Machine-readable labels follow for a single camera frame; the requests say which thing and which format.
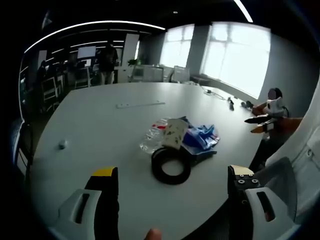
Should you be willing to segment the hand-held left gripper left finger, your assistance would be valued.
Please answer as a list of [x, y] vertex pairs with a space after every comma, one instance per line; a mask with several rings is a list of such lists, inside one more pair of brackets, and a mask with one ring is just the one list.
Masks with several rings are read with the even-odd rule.
[[57, 237], [63, 240], [118, 240], [118, 168], [96, 170], [58, 209]]

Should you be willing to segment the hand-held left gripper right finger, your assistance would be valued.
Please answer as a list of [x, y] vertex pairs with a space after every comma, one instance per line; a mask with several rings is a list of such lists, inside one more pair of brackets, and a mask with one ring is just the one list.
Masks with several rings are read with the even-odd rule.
[[285, 203], [249, 168], [228, 166], [230, 240], [286, 240], [300, 225], [295, 223], [295, 202]]

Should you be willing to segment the person's left hand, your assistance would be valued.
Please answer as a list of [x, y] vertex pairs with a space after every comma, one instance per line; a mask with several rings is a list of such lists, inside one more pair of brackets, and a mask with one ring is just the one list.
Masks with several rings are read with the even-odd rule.
[[156, 228], [151, 228], [145, 236], [145, 240], [161, 240], [161, 239], [162, 239], [162, 233], [160, 230]]

